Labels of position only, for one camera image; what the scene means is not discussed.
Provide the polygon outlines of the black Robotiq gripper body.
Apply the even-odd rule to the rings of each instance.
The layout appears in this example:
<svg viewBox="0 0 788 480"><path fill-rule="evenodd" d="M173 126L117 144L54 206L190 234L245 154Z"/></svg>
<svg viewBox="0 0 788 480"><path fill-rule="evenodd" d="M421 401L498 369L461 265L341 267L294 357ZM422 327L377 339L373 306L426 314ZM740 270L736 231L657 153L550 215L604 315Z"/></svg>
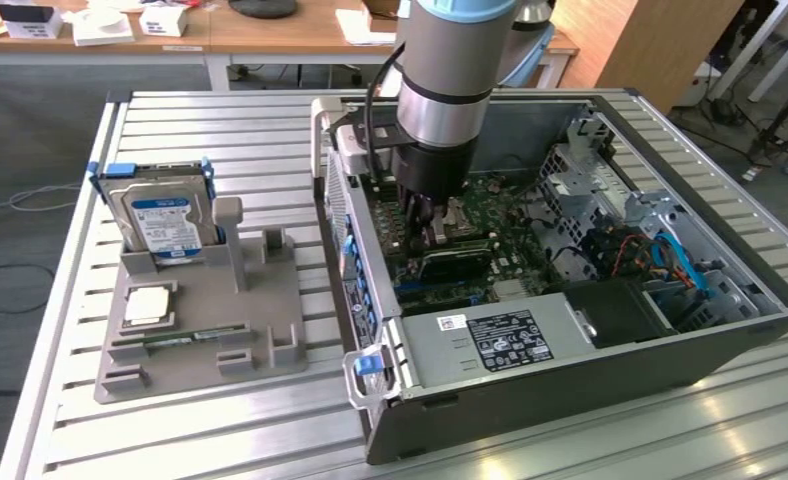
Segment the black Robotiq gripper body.
<svg viewBox="0 0 788 480"><path fill-rule="evenodd" d="M475 142L454 147L434 147L423 143L397 146L393 173L399 187L433 201L446 201L457 196L475 151Z"/></svg>

